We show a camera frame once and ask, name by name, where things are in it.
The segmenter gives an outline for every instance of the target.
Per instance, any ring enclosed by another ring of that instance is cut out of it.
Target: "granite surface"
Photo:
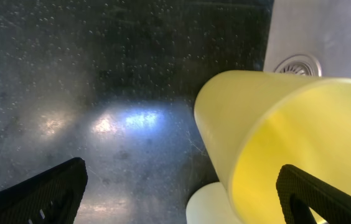
[[[186,223],[191,194],[218,180],[195,97],[219,72],[262,70],[271,8],[0,1],[0,190],[82,157],[75,223]]]

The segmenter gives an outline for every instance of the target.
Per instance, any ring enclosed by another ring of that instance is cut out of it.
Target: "stainless steel sink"
[[[325,77],[351,78],[351,0],[275,0],[268,38],[264,71],[303,55]]]

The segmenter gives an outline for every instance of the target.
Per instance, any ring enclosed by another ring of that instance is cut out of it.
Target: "yellow cup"
[[[194,113],[243,223],[285,222],[275,187],[285,164],[351,195],[351,79],[223,72]]]

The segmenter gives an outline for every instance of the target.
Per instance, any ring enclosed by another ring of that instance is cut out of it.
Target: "drain strainer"
[[[275,72],[314,77],[322,76],[318,60],[308,55],[293,55],[287,58],[275,68]]]

